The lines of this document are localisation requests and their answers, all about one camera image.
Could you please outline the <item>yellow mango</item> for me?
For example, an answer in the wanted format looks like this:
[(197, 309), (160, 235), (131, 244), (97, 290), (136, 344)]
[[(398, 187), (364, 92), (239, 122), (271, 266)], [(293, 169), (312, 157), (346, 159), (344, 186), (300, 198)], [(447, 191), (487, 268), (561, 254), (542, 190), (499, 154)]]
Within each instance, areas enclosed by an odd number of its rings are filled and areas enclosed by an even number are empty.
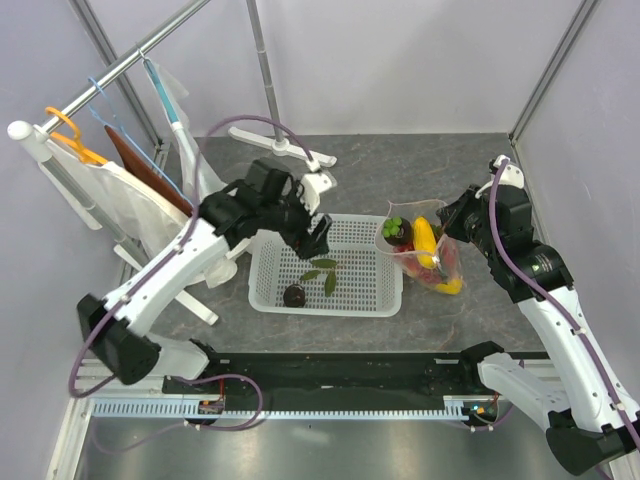
[(425, 217), (417, 217), (413, 224), (413, 245), (417, 260), (426, 269), (437, 267), (437, 241), (431, 224)]
[(442, 294), (457, 295), (463, 286), (464, 282), (460, 278), (452, 278), (448, 282), (436, 284), (434, 289)]

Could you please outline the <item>dark mangosteen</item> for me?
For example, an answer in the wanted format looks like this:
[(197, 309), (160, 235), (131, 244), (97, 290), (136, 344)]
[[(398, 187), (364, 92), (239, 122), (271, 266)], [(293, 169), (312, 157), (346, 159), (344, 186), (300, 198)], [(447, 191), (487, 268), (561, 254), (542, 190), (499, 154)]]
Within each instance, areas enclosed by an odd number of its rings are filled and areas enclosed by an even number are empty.
[(302, 308), (306, 304), (306, 292), (302, 285), (291, 284), (283, 292), (283, 304), (287, 308)]

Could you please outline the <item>clear zip top bag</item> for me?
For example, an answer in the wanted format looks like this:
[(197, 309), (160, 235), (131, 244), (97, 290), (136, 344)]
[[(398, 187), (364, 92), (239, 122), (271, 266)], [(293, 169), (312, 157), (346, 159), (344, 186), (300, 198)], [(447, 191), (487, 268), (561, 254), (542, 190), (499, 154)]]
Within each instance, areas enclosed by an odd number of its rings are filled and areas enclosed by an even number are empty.
[(409, 278), (425, 288), (445, 295), (457, 295), (464, 281), (459, 248), (444, 233), (438, 211), (439, 199), (389, 204), (379, 224), (376, 249), (398, 265)]

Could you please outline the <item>mangosteen with green calyx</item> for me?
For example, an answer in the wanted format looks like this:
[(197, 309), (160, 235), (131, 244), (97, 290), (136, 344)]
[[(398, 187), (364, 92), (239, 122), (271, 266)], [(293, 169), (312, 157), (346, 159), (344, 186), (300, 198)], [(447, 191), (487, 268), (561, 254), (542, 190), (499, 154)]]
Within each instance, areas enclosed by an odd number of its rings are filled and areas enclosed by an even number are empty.
[(382, 237), (393, 247), (406, 246), (413, 239), (412, 225), (404, 217), (389, 217), (383, 223)]

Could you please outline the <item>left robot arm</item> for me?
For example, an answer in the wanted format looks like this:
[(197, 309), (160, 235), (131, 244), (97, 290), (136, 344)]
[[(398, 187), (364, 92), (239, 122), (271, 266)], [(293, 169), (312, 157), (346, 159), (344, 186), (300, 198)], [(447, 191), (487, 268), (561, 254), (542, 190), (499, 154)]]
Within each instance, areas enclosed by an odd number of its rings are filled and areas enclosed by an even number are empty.
[(154, 335), (153, 324), (197, 275), (261, 230), (279, 234), (302, 260), (327, 254), (332, 219), (318, 208), (335, 185), (322, 168), (296, 178), (273, 158), (253, 161), (244, 178), (206, 196), (179, 234), (130, 280), (102, 298), (87, 294), (78, 302), (88, 349), (124, 385), (155, 373), (211, 392), (220, 371), (205, 350)]

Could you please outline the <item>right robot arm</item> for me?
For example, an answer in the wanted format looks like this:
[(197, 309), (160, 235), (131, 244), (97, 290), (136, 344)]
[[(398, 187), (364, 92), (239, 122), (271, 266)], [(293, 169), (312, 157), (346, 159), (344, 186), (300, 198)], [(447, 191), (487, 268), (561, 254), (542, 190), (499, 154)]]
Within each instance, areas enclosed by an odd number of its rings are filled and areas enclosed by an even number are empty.
[(579, 476), (639, 448), (639, 403), (599, 347), (561, 255), (534, 239), (526, 191), (470, 186), (436, 212), (444, 234), (474, 245), (494, 281), (533, 326), (562, 384), (556, 390), (492, 341), (462, 351), (467, 392), (503, 395), (545, 433), (558, 463)]

